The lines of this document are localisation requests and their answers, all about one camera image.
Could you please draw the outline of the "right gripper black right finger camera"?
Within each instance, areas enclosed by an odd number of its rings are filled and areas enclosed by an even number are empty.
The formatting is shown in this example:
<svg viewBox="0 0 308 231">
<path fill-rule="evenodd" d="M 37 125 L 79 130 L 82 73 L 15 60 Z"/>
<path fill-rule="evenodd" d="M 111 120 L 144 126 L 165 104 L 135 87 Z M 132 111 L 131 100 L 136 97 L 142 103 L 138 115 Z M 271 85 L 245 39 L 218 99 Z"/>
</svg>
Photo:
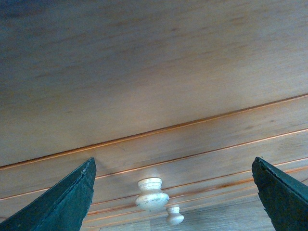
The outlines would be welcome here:
<svg viewBox="0 0 308 231">
<path fill-rule="evenodd" d="M 308 229 L 308 187 L 264 159 L 252 163 L 258 196 L 277 231 Z"/>
</svg>

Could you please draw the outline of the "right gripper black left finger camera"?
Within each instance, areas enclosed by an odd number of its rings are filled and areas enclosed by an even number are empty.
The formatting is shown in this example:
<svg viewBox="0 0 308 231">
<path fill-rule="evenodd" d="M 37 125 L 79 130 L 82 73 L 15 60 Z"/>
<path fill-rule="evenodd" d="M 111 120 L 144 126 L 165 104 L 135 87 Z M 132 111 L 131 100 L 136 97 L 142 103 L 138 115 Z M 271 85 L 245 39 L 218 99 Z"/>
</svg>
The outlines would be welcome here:
<svg viewBox="0 0 308 231">
<path fill-rule="evenodd" d="M 32 203 L 0 224 L 2 231 L 78 231 L 94 194 L 90 158 Z"/>
</svg>

